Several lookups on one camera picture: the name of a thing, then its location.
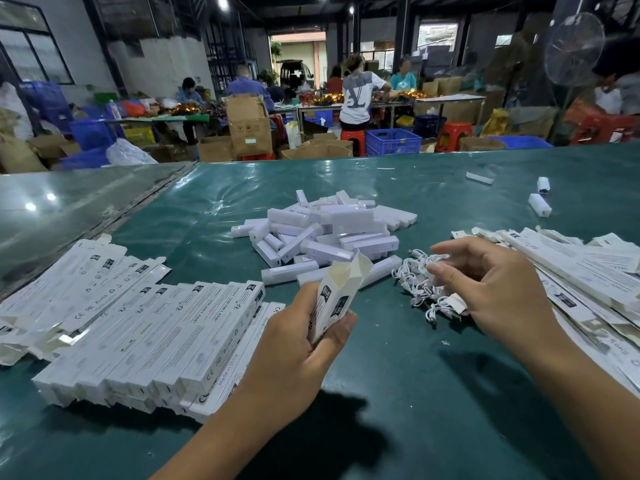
red shirt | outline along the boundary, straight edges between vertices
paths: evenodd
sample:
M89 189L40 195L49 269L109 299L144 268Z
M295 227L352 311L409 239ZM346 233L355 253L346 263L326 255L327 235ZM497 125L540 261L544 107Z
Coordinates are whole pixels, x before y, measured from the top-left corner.
M342 94L342 79L340 77L332 77L326 81L326 91L329 94Z

hand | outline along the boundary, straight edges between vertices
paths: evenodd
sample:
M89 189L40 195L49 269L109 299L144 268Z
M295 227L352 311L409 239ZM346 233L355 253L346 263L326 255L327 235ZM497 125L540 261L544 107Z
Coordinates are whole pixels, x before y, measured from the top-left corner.
M538 274L522 254L478 237L440 242L431 251L451 255L428 266L436 283L458 293L476 323L514 355L565 344Z
M307 339L319 283L308 283L293 303L270 318L238 389L240 399L261 411L271 434L299 417L316 398L324 375L358 319L348 312L314 349Z

teal shirt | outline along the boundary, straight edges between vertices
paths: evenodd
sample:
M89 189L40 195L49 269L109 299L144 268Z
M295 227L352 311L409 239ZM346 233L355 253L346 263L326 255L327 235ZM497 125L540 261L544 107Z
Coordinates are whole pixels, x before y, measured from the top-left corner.
M418 82L411 72L407 72L404 79L400 75L400 72L393 74L389 84L391 84L391 90L393 91L408 91L409 89L418 88Z

forearm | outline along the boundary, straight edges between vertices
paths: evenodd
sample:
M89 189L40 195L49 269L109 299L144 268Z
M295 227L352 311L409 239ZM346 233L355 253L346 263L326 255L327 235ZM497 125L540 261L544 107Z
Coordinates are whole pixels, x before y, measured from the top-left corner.
M150 480L231 480L275 432L241 397L229 399Z
M520 358L602 475L637 478L640 401L568 337Z

hair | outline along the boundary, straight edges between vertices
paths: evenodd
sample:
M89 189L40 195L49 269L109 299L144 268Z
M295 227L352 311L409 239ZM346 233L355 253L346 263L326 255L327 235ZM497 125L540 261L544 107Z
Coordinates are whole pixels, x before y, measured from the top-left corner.
M195 88L195 87L196 87L196 81L194 81L190 77L185 77L184 80L182 81L182 88L183 89L191 89L191 88Z
M345 62L344 64L347 66L347 69L353 72L362 65L363 61L364 58L360 54L352 54L348 56L347 62Z
M249 67L247 67L244 64L238 65L236 69L236 75L248 75L248 74L251 74L251 71L249 71Z
M333 66L331 69L331 77L340 77L342 75L342 68L338 65Z

